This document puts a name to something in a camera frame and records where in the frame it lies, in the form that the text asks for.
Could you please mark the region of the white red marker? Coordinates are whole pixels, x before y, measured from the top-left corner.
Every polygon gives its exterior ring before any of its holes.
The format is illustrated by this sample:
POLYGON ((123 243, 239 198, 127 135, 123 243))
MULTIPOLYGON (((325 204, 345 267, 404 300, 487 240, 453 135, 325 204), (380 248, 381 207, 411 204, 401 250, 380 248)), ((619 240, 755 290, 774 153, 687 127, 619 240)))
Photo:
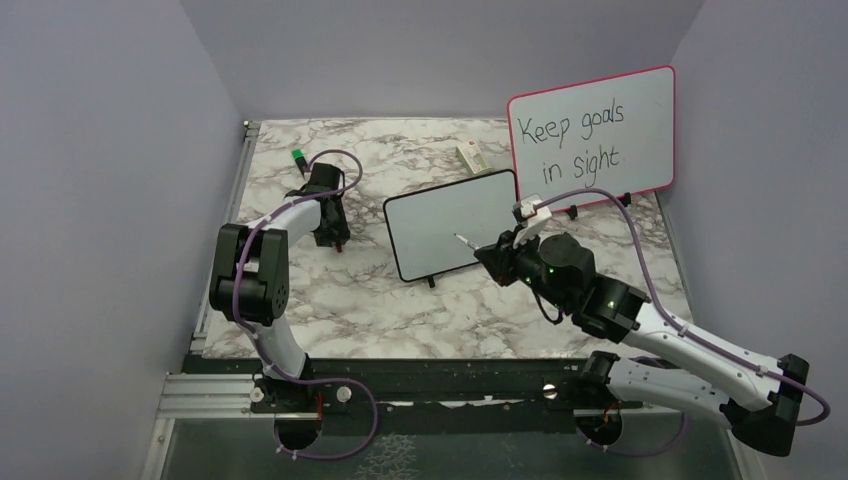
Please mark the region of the white red marker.
POLYGON ((463 235, 460 235, 460 234, 458 234, 458 233, 454 233, 453 235, 454 235, 454 236, 455 236, 455 237, 456 237, 456 238, 457 238, 460 242, 462 242, 462 243, 463 243, 464 245, 466 245, 469 249, 471 249, 472 251, 476 251, 476 250, 478 250, 478 249, 480 248, 479 246, 477 246, 475 243, 473 243, 471 240, 467 239, 467 238, 466 238, 466 237, 464 237, 463 235))

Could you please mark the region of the black framed whiteboard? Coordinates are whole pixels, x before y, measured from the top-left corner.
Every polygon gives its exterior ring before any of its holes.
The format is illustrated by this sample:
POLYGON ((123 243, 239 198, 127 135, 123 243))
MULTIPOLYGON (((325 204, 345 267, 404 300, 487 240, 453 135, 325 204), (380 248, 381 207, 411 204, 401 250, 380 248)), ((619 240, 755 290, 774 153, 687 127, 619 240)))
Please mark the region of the black framed whiteboard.
POLYGON ((477 263, 453 234, 482 247, 516 226, 517 177, 499 170, 390 197, 383 202, 398 276, 426 280, 477 263))

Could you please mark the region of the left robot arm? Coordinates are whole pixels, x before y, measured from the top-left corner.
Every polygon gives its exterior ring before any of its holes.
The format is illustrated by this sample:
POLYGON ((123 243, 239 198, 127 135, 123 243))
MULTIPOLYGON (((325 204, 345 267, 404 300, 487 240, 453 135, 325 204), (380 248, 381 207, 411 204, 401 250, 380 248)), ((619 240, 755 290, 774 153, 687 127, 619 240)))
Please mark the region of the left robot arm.
POLYGON ((309 178, 284 197, 284 210, 218 232, 209 303, 248 336, 261 361, 258 387, 267 400, 290 410, 313 401, 308 354, 295 340, 285 310, 292 291, 289 250, 311 235, 319 247, 342 251, 351 234, 343 207, 341 169, 318 163, 309 178))

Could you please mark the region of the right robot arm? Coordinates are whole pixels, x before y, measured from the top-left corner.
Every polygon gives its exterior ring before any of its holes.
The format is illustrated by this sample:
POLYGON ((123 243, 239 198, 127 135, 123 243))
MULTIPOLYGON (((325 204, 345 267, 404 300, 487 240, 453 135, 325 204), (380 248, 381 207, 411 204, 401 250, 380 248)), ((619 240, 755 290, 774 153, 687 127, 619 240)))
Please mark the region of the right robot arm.
POLYGON ((767 455, 790 454, 809 364, 787 354, 760 354, 690 322, 662 315, 641 290, 595 269, 591 250, 568 234, 520 246, 506 231, 474 256, 500 286, 519 282, 584 333, 649 352, 669 370, 615 354, 591 355, 577 380, 579 398, 651 403, 709 418, 767 455))

